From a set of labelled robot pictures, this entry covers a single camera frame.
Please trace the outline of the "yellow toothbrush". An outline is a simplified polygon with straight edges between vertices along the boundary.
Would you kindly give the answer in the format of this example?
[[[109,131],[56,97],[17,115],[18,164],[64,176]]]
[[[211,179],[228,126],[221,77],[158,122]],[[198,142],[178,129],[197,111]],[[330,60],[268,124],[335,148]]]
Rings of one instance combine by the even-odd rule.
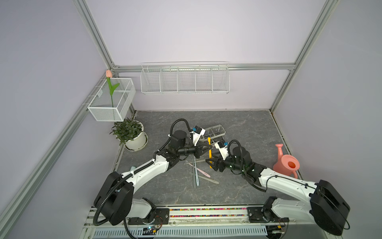
[[[210,137],[208,137],[208,143],[209,143],[210,146],[212,146],[211,145],[211,138]],[[209,150],[209,159],[210,160],[212,159],[212,148]]]

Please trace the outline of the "light blue toothbrush vertical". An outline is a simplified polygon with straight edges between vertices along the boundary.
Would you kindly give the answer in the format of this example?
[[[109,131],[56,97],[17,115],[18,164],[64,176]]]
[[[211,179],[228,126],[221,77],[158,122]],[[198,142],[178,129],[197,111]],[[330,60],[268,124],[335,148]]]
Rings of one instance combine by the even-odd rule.
[[[194,159],[193,159],[193,166],[194,166],[194,173],[195,173],[196,187],[199,187],[200,182],[199,182],[199,176],[198,176],[198,170],[197,170],[197,163],[196,163],[196,158],[195,158],[195,157],[194,157]]]

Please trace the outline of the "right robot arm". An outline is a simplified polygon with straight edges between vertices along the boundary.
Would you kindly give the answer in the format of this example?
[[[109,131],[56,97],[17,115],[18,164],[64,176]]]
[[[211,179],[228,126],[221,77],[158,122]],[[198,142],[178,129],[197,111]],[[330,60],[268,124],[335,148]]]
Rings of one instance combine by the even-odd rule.
[[[261,210],[249,217],[251,222],[273,223],[282,219],[306,221],[335,236],[341,236],[343,231],[350,229],[347,220],[350,206],[331,183],[295,179],[256,163],[235,139],[229,143],[219,142],[215,147],[220,155],[206,159],[214,171],[229,169],[261,192],[273,189],[293,198],[269,197]]]

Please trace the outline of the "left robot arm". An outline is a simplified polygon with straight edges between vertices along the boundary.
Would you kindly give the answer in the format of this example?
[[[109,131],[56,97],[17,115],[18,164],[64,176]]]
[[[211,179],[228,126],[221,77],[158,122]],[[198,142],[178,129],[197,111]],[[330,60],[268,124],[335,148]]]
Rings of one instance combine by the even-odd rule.
[[[155,222],[156,206],[146,198],[134,198],[134,194],[144,184],[173,168],[182,156],[200,158],[212,148],[200,142],[206,132],[204,128],[187,124],[186,130],[174,130],[174,126],[172,124],[166,142],[148,162],[128,172],[114,171],[107,176],[94,200],[94,226],[105,223],[115,226],[127,218],[137,218],[145,224]]]

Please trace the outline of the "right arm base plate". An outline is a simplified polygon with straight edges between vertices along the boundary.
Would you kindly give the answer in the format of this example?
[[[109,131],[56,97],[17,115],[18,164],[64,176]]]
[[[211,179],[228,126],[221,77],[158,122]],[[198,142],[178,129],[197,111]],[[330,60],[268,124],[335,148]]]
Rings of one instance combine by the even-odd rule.
[[[247,207],[250,223],[288,223],[289,218],[280,218],[272,210],[263,207]]]

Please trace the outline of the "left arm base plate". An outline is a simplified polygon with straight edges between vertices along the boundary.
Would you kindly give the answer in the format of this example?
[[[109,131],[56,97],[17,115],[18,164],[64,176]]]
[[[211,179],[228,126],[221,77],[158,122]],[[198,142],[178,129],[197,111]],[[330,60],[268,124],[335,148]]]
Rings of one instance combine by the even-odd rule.
[[[170,209],[169,208],[156,208],[151,210],[151,212],[145,218],[141,219],[138,217],[129,218],[129,225],[167,225],[170,219]]]

